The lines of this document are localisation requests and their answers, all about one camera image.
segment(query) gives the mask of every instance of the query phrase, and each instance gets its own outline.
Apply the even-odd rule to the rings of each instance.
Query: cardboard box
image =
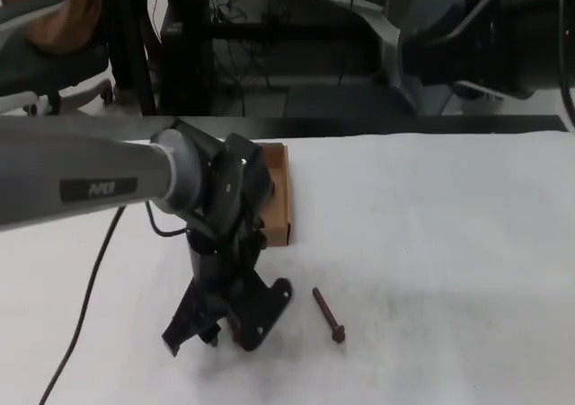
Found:
[[[281,143],[262,143],[263,158],[274,183],[271,200],[261,212],[268,246],[287,246],[291,232],[291,177],[288,147]]]

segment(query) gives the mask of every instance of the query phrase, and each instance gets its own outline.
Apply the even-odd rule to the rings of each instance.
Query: black desk leg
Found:
[[[134,88],[140,103],[142,115],[153,116],[156,114],[154,93],[147,68],[144,41],[136,20],[131,0],[115,0],[123,28],[128,53],[129,66],[132,70]]]

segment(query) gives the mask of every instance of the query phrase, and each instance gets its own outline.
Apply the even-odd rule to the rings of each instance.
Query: white cloth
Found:
[[[569,135],[287,141],[293,243],[262,253],[294,300],[260,349],[226,328],[174,359],[185,238],[128,207],[49,404],[572,404]],[[158,214],[164,230],[182,226]],[[0,234],[0,403],[37,403],[72,336],[112,212]],[[346,327],[337,346],[313,298]]]

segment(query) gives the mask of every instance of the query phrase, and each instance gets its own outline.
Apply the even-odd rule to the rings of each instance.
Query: bolt head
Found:
[[[343,326],[338,326],[332,334],[332,339],[337,342],[338,344],[340,344],[341,342],[343,342],[345,340],[345,329],[343,328]]]

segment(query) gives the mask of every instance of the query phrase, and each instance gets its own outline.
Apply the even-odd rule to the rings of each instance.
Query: screw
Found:
[[[341,342],[343,342],[345,340],[345,329],[343,328],[343,326],[340,326],[337,321],[335,321],[335,318],[333,317],[332,311],[330,311],[329,306],[327,305],[327,303],[323,299],[323,296],[320,293],[320,290],[318,290],[316,287],[316,288],[314,288],[312,293],[314,294],[315,301],[317,302],[320,309],[322,310],[322,313],[323,313],[323,316],[325,317],[325,320],[328,322],[328,324],[332,328],[332,332],[333,332],[332,339],[335,342],[337,342],[338,344],[340,344]]]

